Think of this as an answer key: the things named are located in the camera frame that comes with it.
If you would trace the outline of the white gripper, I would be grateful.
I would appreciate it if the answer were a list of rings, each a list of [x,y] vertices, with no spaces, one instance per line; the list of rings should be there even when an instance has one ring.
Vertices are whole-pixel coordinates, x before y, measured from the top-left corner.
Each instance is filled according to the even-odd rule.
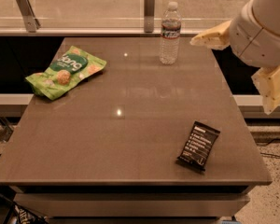
[[[232,21],[200,32],[189,43],[214,50],[231,43],[241,61],[262,67],[251,78],[264,113],[270,115],[280,105],[280,0],[250,0]]]

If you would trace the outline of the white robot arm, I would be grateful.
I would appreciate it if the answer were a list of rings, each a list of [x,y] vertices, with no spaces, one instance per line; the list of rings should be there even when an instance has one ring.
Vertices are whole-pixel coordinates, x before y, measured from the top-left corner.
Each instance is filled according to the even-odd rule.
[[[190,44],[230,47],[243,63],[256,67],[254,86],[266,114],[280,105],[280,0],[250,0],[232,20],[194,36]]]

